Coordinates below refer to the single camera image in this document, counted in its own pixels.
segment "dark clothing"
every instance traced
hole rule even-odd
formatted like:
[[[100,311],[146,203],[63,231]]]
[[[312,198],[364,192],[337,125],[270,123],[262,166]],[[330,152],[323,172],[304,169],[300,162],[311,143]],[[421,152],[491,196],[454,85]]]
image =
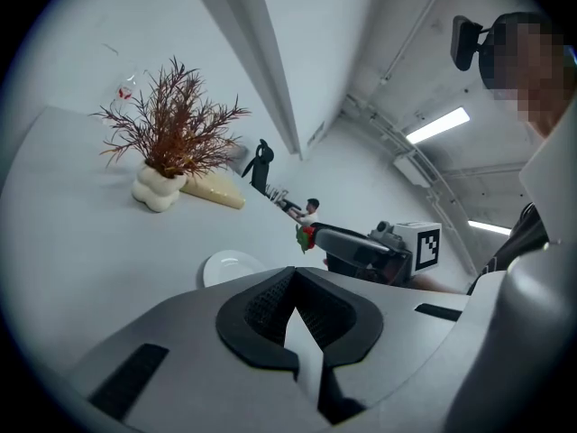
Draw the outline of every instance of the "dark clothing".
[[[549,242],[545,226],[533,204],[528,204],[521,212],[521,217],[511,230],[511,236],[498,249],[495,256],[482,269],[481,274],[469,288],[467,295],[471,295],[477,281],[483,274],[495,271],[505,271],[518,256],[540,249]]]

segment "white tabletop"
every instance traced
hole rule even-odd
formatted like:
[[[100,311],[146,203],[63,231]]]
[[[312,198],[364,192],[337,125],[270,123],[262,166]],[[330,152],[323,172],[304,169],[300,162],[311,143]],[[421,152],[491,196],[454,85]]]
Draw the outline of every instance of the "white tabletop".
[[[94,117],[47,108],[0,200],[2,298],[21,343],[53,370],[65,373],[146,310],[196,289],[199,268],[220,250],[269,268],[323,267],[320,249],[302,254],[294,221],[231,172],[242,210],[181,194],[168,211],[151,212],[130,194],[141,156],[106,168],[98,155],[110,136]]]

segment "fluorescent light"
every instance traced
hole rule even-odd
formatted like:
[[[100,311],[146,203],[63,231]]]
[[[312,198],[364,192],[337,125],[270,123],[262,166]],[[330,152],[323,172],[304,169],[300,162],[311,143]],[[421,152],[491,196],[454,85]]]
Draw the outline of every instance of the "fluorescent light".
[[[462,107],[455,109],[453,112],[450,112],[447,115],[443,115],[440,119],[436,119],[434,122],[431,122],[429,125],[425,125],[423,128],[419,128],[416,132],[407,136],[407,139],[413,143],[417,144],[430,138],[431,136],[435,136],[441,132],[445,132],[457,125],[464,124],[465,122],[469,122],[471,118],[465,112]]]
[[[511,230],[506,227],[486,225],[484,223],[479,223],[477,221],[469,220],[469,226],[478,227],[480,229],[486,229],[487,231],[492,231],[493,233],[499,233],[500,235],[510,235]]]

